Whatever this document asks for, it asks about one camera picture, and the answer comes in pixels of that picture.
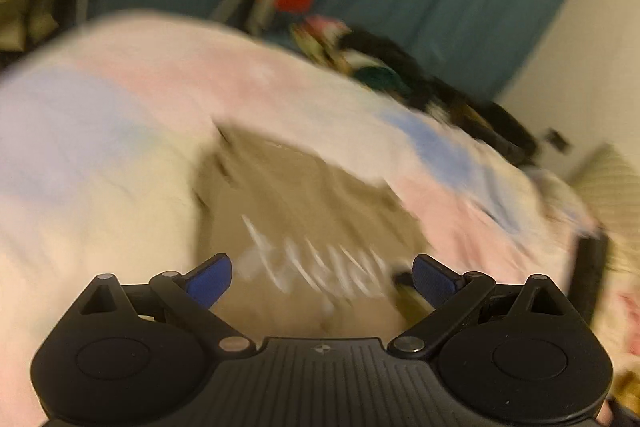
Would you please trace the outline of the tan t-shirt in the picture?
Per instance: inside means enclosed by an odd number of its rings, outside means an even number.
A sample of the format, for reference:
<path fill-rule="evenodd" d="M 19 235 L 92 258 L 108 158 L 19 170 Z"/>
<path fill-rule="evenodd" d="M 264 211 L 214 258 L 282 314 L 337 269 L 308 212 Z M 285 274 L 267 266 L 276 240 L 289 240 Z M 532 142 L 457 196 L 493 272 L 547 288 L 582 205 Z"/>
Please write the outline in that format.
<path fill-rule="evenodd" d="M 194 182 L 196 255 L 225 253 L 232 282 L 213 310 L 255 341 L 380 337 L 418 321 L 395 275 L 427 241 L 385 183 L 319 156 L 220 126 Z"/>

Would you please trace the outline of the pile of assorted clothes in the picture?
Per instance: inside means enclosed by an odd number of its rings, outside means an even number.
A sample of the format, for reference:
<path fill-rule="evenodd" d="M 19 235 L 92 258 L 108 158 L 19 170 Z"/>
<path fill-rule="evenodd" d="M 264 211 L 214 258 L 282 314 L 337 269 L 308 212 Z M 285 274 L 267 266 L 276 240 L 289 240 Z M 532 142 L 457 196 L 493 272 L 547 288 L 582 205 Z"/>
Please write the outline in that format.
<path fill-rule="evenodd" d="M 319 15 L 292 24 L 290 35 L 314 64 L 461 129 L 515 167 L 533 165 L 537 141 L 511 114 L 495 102 L 471 98 L 426 75 L 416 59 L 393 40 Z"/>

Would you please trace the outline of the pastel tie-dye bedspread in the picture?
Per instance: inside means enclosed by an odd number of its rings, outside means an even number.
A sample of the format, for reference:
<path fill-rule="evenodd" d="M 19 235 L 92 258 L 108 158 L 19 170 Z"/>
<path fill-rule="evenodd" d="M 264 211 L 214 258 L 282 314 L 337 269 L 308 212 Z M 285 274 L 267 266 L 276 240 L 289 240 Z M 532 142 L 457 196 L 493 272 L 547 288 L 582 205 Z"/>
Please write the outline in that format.
<path fill-rule="evenodd" d="M 194 182 L 220 126 L 387 184 L 459 272 L 566 287 L 596 228 L 554 174 L 276 46 L 187 17 L 104 17 L 1 77 L 3 425 L 44 421 L 30 361 L 93 275 L 138 283 L 203 261 Z"/>

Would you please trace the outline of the wall power outlet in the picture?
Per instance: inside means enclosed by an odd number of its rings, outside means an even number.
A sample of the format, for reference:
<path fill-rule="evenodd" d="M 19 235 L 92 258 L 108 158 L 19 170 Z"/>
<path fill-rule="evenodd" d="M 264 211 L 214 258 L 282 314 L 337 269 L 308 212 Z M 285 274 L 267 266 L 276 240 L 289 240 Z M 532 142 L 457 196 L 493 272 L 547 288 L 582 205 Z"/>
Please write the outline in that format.
<path fill-rule="evenodd" d="M 565 136 L 553 128 L 549 128 L 544 134 L 544 142 L 563 155 L 570 153 L 572 149 L 572 144 L 565 139 Z"/>

